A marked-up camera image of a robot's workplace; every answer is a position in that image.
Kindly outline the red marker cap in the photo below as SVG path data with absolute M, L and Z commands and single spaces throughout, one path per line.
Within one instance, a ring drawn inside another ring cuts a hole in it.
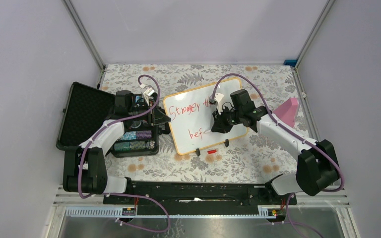
M 213 149 L 213 150 L 208 150 L 208 151 L 207 151 L 207 153 L 208 153 L 208 154 L 214 154 L 214 153 L 216 153 L 216 152 L 217 152 L 217 150 L 216 150 L 216 149 Z

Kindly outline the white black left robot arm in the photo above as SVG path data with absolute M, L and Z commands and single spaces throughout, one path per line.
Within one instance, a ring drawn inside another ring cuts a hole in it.
M 141 94 L 124 90 L 116 93 L 112 113 L 97 131 L 64 154 L 63 189 L 82 197 L 93 194 L 110 195 L 123 204 L 130 203 L 134 191 L 130 179 L 109 176 L 105 156 L 117 158 L 156 155 L 159 134 L 170 119 L 158 105 L 159 95 L 152 89 Z

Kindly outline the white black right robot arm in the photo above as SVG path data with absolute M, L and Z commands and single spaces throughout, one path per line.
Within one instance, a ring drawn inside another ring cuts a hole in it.
M 342 175 L 334 147 L 329 141 L 318 142 L 304 137 L 276 118 L 265 106 L 256 107 L 247 90 L 235 91 L 230 96 L 230 108 L 220 93 L 209 99 L 209 103 L 217 107 L 212 113 L 214 123 L 211 132 L 225 134 L 233 126 L 242 124 L 277 143 L 297 162 L 295 173 L 280 175 L 267 182 L 269 187 L 264 192 L 267 202 L 277 204 L 289 193 L 304 192 L 315 196 L 322 191 L 333 192 L 328 186 L 342 180 Z

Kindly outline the yellow framed whiteboard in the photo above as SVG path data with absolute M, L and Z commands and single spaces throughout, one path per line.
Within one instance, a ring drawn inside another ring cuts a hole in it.
M 215 105 L 209 103 L 209 97 L 215 83 L 166 96 L 163 106 L 169 122 L 176 152 L 180 155 L 195 152 L 196 148 L 205 149 L 245 136 L 248 129 L 243 125 L 235 125 L 230 132 L 204 133 L 211 129 L 214 119 L 212 113 Z

